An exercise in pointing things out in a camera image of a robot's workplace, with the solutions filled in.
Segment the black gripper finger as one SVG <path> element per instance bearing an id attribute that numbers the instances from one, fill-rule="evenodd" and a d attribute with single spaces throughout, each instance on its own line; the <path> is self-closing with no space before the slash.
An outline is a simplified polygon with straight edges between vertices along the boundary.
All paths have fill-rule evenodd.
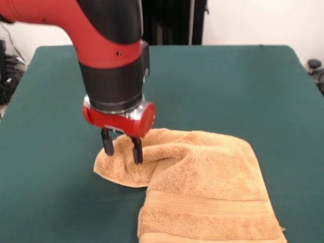
<path id="1" fill-rule="evenodd" d="M 142 142 L 140 138 L 131 138 L 132 143 L 134 145 L 133 147 L 133 159 L 135 164 L 141 164 L 143 163 L 143 151 L 142 151 Z"/>
<path id="2" fill-rule="evenodd" d="M 101 138 L 103 143 L 104 151 L 107 155 L 113 155 L 114 154 L 114 147 L 113 147 L 113 141 L 109 133 L 109 129 L 102 129 L 101 130 Z"/>

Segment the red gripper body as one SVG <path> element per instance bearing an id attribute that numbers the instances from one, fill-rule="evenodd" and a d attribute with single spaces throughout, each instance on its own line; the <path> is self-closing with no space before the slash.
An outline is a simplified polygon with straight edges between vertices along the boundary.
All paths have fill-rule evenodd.
<path id="1" fill-rule="evenodd" d="M 102 129 L 124 133 L 131 137 L 144 137 L 155 120 L 155 105 L 142 101 L 134 110 L 122 114 L 106 114 L 90 106 L 88 96 L 84 97 L 83 115 L 85 120 Z"/>

